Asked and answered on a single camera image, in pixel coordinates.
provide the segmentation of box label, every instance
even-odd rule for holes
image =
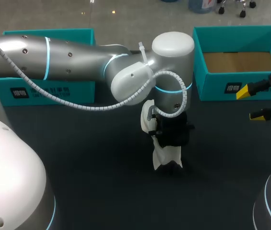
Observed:
[[[46,92],[50,93],[51,95],[54,95],[55,97],[58,97],[58,98],[70,97],[69,87],[49,87],[49,88],[45,88],[44,90]],[[39,93],[35,89],[30,89],[30,92],[32,93],[32,96],[34,98],[44,97],[41,93]]]
[[[229,82],[226,85],[225,93],[237,93],[241,89],[241,82]]]
[[[29,98],[28,92],[25,87],[10,88],[10,91],[15,99]]]

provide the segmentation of white cloth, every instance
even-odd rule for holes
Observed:
[[[157,122],[156,119],[147,120],[148,110],[154,105],[154,100],[149,100],[144,103],[141,113],[141,127],[146,133],[152,130],[156,130]],[[178,165],[182,167],[181,162],[181,146],[166,146],[162,148],[156,137],[152,137],[154,141],[155,150],[153,152],[153,164],[156,170],[160,165],[166,165],[171,161],[175,161]]]

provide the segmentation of white spiral cable wrap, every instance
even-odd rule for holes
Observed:
[[[119,102],[117,104],[114,105],[109,105],[109,106],[103,106],[103,107],[91,107],[91,106],[84,106],[84,105],[80,105],[80,104],[75,104],[72,102],[68,102],[65,100],[62,100],[58,97],[55,97],[54,95],[51,95],[50,93],[46,92],[45,90],[41,89],[38,85],[36,85],[32,80],[30,80],[21,70],[20,68],[18,68],[15,63],[4,53],[4,51],[0,48],[0,55],[7,61],[7,63],[12,67],[12,69],[21,77],[25,80],[25,82],[27,84],[30,85],[30,87],[32,87],[33,89],[37,90],[39,93],[41,93],[43,96],[57,102],[63,105],[67,105],[69,107],[72,108],[76,108],[76,109],[80,109],[80,110],[86,110],[86,111],[107,111],[107,110],[112,110],[112,109],[116,109],[119,107],[122,107],[123,105],[127,104],[128,102],[134,100],[149,84],[150,82],[157,78],[158,76],[161,75],[170,75],[172,77],[174,77],[180,84],[181,89],[182,89],[182,103],[181,106],[179,108],[179,110],[173,114],[168,114],[165,113],[163,111],[161,111],[160,109],[158,109],[157,107],[154,107],[154,111],[157,112],[158,114],[160,114],[161,116],[167,117],[167,118],[173,118],[173,117],[177,117],[179,116],[185,109],[185,106],[187,104],[187,89],[182,81],[182,79],[174,72],[171,71],[160,71],[156,74],[153,75],[153,77],[151,79],[149,79],[148,81],[145,82],[145,84],[137,91],[135,92],[133,95],[131,95],[129,98],[127,98],[126,100]]]

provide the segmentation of cardboard box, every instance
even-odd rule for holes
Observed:
[[[271,74],[271,26],[195,27],[194,75],[202,101],[236,100]],[[271,100],[271,90],[245,100]]]
[[[6,31],[4,35],[37,35],[49,38],[95,45],[93,29],[57,29]],[[64,100],[87,104],[94,102],[95,83],[90,81],[67,82],[33,80],[42,89]],[[32,89],[23,79],[0,78],[0,101],[3,106],[57,104]]]

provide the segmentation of blue container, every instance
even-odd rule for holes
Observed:
[[[225,93],[230,82],[239,88],[249,82],[267,79],[271,72],[210,73],[203,53],[213,52],[269,52],[271,54],[271,26],[195,27],[194,75],[202,101],[231,101],[236,95]],[[271,100],[271,91],[259,92],[244,100]]]
[[[195,13],[209,13],[215,6],[216,0],[189,0],[189,9]]]
[[[95,45],[93,29],[5,31],[3,34],[46,36],[54,39],[84,43],[91,46]],[[33,81],[42,89],[61,99],[77,104],[94,102],[94,82]],[[20,78],[0,78],[0,101],[3,106],[57,104],[56,102],[45,98],[40,93],[37,93]]]

